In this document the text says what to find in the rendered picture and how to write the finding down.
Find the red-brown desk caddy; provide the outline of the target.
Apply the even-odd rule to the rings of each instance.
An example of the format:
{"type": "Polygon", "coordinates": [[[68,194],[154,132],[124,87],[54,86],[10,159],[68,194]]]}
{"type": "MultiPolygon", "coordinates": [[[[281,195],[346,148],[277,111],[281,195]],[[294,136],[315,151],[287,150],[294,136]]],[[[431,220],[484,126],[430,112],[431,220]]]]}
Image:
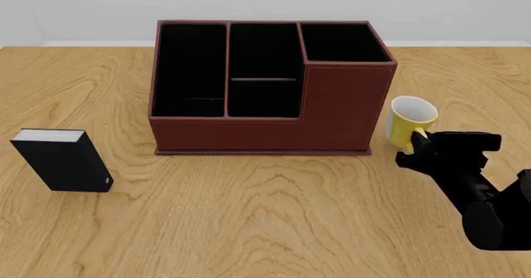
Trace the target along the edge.
{"type": "Polygon", "coordinates": [[[397,61],[366,21],[159,21],[157,154],[369,154],[397,61]]]}

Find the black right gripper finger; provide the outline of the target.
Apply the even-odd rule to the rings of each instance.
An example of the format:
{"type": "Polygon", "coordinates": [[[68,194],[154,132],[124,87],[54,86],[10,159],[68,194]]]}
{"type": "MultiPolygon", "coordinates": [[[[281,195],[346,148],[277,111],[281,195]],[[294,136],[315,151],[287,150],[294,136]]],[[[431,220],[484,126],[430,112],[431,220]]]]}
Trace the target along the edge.
{"type": "Polygon", "coordinates": [[[414,168],[416,161],[417,156],[415,154],[406,154],[403,152],[398,152],[395,158],[395,162],[399,168],[414,168]]]}
{"type": "Polygon", "coordinates": [[[411,136],[412,147],[414,149],[428,149],[431,147],[432,133],[414,131],[411,136]]]}

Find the yellow and white mug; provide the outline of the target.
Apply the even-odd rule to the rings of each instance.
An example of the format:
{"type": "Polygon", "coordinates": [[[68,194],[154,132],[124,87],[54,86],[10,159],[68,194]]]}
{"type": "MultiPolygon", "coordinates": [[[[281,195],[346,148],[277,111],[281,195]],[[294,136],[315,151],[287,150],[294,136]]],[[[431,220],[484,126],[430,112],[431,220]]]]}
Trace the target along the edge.
{"type": "Polygon", "coordinates": [[[391,102],[387,118],[386,136],[392,145],[406,154],[413,154],[413,133],[427,138],[426,131],[438,118],[437,108],[427,100],[411,95],[401,95],[391,102]]]}

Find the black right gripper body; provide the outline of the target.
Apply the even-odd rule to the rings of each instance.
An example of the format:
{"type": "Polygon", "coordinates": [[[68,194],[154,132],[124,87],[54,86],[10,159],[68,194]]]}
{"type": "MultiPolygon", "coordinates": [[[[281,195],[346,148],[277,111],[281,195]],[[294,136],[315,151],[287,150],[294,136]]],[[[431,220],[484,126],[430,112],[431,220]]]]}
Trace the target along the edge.
{"type": "Polygon", "coordinates": [[[432,133],[431,147],[414,149],[415,170],[431,174],[444,169],[481,170],[488,158],[488,134],[482,132],[442,131],[432,133]]]}

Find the black book with white pages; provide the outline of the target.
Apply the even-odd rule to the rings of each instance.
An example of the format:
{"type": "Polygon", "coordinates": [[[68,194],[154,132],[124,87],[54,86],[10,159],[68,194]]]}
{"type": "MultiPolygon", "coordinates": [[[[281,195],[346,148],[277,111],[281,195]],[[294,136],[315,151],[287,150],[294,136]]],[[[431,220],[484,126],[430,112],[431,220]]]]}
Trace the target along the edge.
{"type": "Polygon", "coordinates": [[[107,193],[114,182],[85,130],[22,129],[10,143],[50,190],[107,193]]]}

